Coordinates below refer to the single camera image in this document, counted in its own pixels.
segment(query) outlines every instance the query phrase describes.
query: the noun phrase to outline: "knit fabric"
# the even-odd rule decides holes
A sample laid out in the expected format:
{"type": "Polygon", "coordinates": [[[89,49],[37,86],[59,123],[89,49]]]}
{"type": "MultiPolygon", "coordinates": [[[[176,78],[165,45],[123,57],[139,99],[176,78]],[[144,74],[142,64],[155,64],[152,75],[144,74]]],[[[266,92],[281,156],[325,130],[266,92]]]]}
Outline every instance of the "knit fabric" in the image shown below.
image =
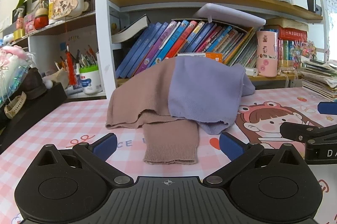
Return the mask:
{"type": "Polygon", "coordinates": [[[117,88],[109,102],[106,127],[143,126],[143,160],[150,164],[197,162],[197,123],[172,117],[167,104],[174,69],[175,59],[146,69],[117,88]]]}
{"type": "Polygon", "coordinates": [[[219,134],[234,123],[241,96],[254,91],[240,65],[192,56],[166,59],[113,92],[106,127],[142,126],[149,164],[193,164],[198,124],[219,134]]]}
{"type": "Polygon", "coordinates": [[[194,120],[217,135],[235,122],[241,96],[254,91],[240,64],[228,67],[209,58],[178,56],[168,108],[173,117],[194,120]]]}

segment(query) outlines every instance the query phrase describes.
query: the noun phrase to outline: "beige watch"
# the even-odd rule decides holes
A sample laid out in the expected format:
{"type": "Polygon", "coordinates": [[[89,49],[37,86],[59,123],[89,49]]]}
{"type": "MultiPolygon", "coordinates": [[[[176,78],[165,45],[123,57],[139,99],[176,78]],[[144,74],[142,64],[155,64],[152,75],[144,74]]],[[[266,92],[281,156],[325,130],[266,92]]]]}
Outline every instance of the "beige watch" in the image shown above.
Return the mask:
{"type": "Polygon", "coordinates": [[[19,112],[26,101],[26,94],[22,92],[21,96],[16,96],[8,105],[5,106],[5,114],[9,119],[14,118],[14,116],[19,112]]]}

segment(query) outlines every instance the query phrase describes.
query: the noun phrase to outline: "purple book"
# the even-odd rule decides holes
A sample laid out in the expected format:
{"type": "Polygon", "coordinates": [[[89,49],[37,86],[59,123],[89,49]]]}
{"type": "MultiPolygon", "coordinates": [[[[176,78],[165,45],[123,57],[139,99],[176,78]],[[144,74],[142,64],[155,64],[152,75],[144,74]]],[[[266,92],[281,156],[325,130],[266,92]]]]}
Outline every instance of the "purple book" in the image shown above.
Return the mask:
{"type": "Polygon", "coordinates": [[[175,28],[176,25],[177,25],[176,21],[171,21],[171,23],[167,26],[163,34],[159,37],[159,39],[153,45],[149,53],[146,55],[144,61],[141,63],[140,67],[138,68],[139,72],[142,72],[143,70],[146,69],[146,67],[152,60],[153,56],[157,53],[163,41],[169,36],[169,34],[172,32],[172,30],[175,28]]]}

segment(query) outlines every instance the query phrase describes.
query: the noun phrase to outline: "calendar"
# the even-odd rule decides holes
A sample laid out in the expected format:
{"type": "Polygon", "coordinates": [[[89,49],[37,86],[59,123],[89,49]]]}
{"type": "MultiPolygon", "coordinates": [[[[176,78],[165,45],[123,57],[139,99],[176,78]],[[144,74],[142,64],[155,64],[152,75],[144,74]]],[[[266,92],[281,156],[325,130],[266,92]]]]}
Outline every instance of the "calendar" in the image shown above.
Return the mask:
{"type": "Polygon", "coordinates": [[[337,30],[337,0],[325,0],[327,6],[327,12],[329,17],[329,41],[327,44],[328,48],[328,59],[330,52],[330,40],[333,37],[333,33],[337,30]]]}

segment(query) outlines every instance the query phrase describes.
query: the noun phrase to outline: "stack of papers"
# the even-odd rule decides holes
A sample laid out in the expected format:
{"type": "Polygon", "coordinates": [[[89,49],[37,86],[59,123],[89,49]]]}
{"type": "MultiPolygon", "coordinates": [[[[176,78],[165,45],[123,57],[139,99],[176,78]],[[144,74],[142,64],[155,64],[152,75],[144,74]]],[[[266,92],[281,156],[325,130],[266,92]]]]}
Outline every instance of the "stack of papers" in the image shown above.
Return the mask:
{"type": "Polygon", "coordinates": [[[303,87],[337,102],[337,66],[334,62],[319,62],[301,57],[303,87]]]}

